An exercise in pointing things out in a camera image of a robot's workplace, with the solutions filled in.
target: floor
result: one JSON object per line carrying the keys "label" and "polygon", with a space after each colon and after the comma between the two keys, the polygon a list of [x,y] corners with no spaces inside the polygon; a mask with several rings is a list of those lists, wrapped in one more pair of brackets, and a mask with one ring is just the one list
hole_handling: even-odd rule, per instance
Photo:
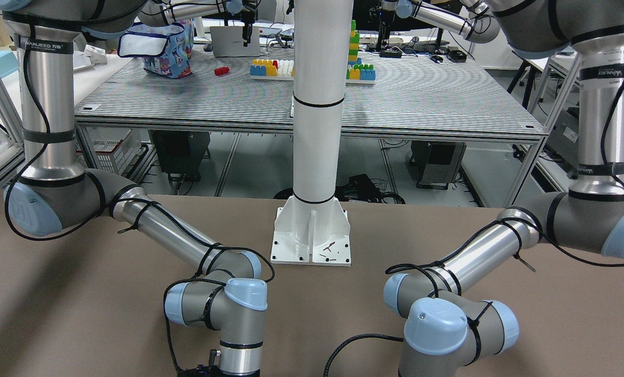
{"label": "floor", "polygon": [[[514,71],[489,73],[505,88],[514,75]],[[553,105],[555,86],[556,80],[551,80],[544,101],[535,110],[534,117],[542,123],[546,120],[545,112],[549,112]],[[523,91],[522,86],[517,86],[513,96],[521,101]],[[238,139],[235,156],[228,171],[224,172],[235,139]],[[142,185],[152,194],[272,198],[280,190],[293,185],[292,146],[290,136],[212,133],[211,157],[201,163],[199,182],[170,183],[167,174],[162,173],[159,164],[154,162]],[[396,191],[408,204],[477,207],[466,179],[470,177],[470,184],[485,202],[482,205],[501,207],[520,166],[512,155],[511,145],[468,143],[462,164],[465,175],[459,174],[456,183],[450,184],[446,190],[422,189],[415,186],[417,174],[408,163],[411,155],[407,141],[386,139],[380,145],[378,139],[343,138],[337,184],[346,184],[348,177],[365,173],[381,189]],[[225,186],[218,187],[222,174],[227,174]],[[392,174],[394,185],[389,183],[389,174]],[[541,192],[542,189],[530,179],[522,195]]]}

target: label sticker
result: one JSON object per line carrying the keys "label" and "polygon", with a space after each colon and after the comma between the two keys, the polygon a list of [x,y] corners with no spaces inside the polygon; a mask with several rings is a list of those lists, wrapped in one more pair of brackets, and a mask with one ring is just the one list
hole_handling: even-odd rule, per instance
{"label": "label sticker", "polygon": [[573,143],[577,143],[577,139],[579,138],[579,135],[577,135],[577,133],[575,133],[575,131],[572,131],[572,129],[570,129],[569,127],[565,127],[565,130],[563,131],[563,136],[570,139],[570,141],[572,141]]}

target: white basket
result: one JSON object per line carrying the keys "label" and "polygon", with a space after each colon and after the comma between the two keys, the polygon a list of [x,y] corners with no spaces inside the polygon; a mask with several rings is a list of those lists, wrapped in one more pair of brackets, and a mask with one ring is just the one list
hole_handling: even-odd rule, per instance
{"label": "white basket", "polygon": [[[89,135],[91,135],[101,169],[116,174],[125,172],[130,161],[141,148],[139,132],[129,128],[92,127],[89,129]],[[86,165],[78,142],[76,143],[76,156],[81,164]]]}

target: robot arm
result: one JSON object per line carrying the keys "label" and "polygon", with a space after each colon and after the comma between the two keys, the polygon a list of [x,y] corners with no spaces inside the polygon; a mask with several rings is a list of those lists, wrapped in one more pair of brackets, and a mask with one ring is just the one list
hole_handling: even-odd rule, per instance
{"label": "robot arm", "polygon": [[[520,259],[520,250],[540,241],[557,248],[624,258],[624,0],[486,3],[522,57],[548,57],[568,45],[581,55],[579,178],[568,193],[535,196],[504,210],[443,260],[389,268],[389,274],[400,273],[386,283],[384,301],[401,317],[407,317],[408,324],[421,322],[418,315],[436,313],[436,305],[446,305],[428,302],[422,306],[423,296],[439,296],[426,300],[455,303],[465,312],[453,295],[443,291],[461,295],[501,263],[512,257]],[[582,261],[598,267],[624,267],[624,263]],[[403,273],[406,270],[420,273]],[[508,309],[499,317],[502,329],[479,337],[475,332],[475,338],[513,344],[518,336],[516,319]],[[448,322],[432,326],[444,327]],[[460,339],[465,337],[458,336],[455,348],[442,347],[434,353],[435,349],[417,348],[426,337],[418,336],[412,328],[405,327],[402,377],[418,375],[423,365],[428,366],[429,375],[453,375],[457,368],[467,365],[472,351],[462,346]]]}
{"label": "robot arm", "polygon": [[150,0],[139,13],[139,19],[149,26],[167,26],[175,21],[213,15],[220,12],[240,14],[244,22],[242,38],[249,45],[257,18],[256,0],[211,0],[206,5],[186,0]]}
{"label": "robot arm", "polygon": [[500,31],[496,20],[487,14],[488,7],[480,0],[462,0],[468,9],[470,18],[448,12],[423,0],[382,0],[379,15],[379,47],[388,43],[390,25],[396,15],[400,18],[414,17],[456,33],[473,43],[489,43],[494,40]]}
{"label": "robot arm", "polygon": [[[81,31],[106,35],[129,28],[144,4],[105,0],[104,8],[96,9],[94,1],[58,6],[52,0],[0,0],[21,57],[26,155],[5,190],[5,217],[14,232],[35,241],[60,238],[103,215],[151,237],[197,269],[192,279],[168,288],[167,317],[221,330],[221,362],[213,375],[257,375],[267,308],[258,256],[221,246],[141,186],[118,174],[84,169],[75,159],[72,41]],[[52,236],[65,229],[70,231]]]}

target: brown tabletop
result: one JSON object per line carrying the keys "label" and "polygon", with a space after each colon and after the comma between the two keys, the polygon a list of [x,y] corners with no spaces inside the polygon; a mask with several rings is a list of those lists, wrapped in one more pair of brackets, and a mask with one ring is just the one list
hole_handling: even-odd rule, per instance
{"label": "brown tabletop", "polygon": [[[280,201],[156,200],[223,244],[269,255]],[[439,259],[498,212],[344,206],[352,224],[352,267],[276,265],[268,288],[264,377],[320,377],[331,351],[347,337],[402,336],[404,320],[382,302],[384,269]],[[0,376],[175,375],[162,294],[195,268],[142,234],[116,234],[124,227],[97,219],[58,241],[25,241],[7,228],[0,191]],[[624,375],[624,268],[589,267],[551,246],[522,256],[537,273],[510,260],[465,293],[510,306],[520,320],[520,339],[458,375]],[[206,363],[209,350],[218,347],[218,333],[201,327],[173,325],[173,338],[187,368]],[[330,375],[395,376],[400,347],[360,340],[340,353]]]}

